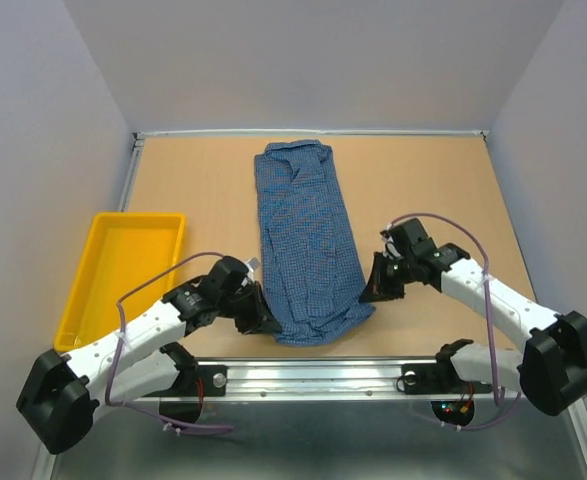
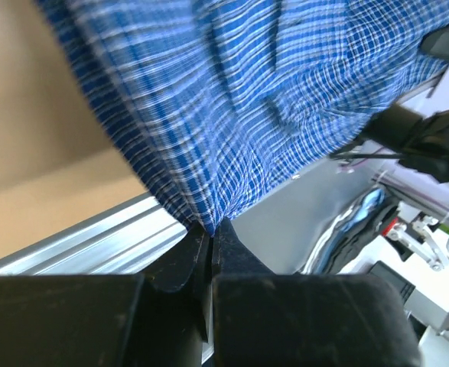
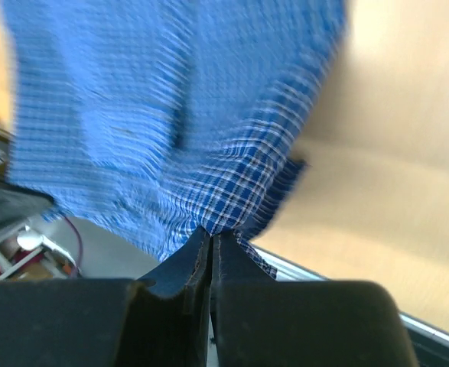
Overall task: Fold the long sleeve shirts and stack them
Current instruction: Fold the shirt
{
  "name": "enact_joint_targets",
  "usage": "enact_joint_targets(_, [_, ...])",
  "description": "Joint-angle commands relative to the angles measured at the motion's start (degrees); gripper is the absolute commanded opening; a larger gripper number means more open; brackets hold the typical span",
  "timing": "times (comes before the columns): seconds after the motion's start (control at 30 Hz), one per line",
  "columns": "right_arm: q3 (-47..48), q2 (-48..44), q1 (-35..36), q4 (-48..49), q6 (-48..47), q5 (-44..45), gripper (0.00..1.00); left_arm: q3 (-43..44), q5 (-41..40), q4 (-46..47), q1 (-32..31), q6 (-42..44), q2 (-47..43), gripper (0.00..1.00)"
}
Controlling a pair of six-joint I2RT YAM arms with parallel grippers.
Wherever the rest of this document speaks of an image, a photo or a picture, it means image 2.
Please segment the blue checked long sleeve shirt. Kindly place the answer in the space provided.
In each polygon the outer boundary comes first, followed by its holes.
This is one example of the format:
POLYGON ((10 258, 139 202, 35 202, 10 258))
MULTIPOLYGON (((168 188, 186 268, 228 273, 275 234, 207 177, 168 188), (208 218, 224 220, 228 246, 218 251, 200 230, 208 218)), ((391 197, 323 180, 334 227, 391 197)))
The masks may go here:
POLYGON ((439 74, 449 1, 39 1, 99 124, 214 233, 439 74))

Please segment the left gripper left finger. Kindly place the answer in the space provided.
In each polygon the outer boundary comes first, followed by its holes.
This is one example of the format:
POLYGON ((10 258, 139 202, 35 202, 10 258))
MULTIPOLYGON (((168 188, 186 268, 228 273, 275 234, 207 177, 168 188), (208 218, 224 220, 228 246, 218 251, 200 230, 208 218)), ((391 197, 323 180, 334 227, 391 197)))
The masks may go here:
POLYGON ((0 276, 0 366, 199 366, 210 238, 194 228, 134 274, 0 276))

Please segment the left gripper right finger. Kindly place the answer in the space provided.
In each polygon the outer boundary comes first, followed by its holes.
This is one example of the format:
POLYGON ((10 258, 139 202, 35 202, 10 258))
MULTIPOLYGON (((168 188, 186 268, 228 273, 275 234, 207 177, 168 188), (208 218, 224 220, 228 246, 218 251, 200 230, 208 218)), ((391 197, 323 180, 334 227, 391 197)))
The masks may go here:
POLYGON ((375 274, 279 275, 223 220, 213 237, 217 366, 420 366, 399 290, 375 274))

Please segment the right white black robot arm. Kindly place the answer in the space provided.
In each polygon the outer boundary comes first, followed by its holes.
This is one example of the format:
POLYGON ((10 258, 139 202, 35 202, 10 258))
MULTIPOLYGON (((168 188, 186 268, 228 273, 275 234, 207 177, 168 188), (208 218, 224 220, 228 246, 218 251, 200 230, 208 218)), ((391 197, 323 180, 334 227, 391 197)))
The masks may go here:
POLYGON ((369 120, 346 147, 331 160, 397 160, 403 167, 449 182, 449 110, 430 117, 393 104, 369 120))

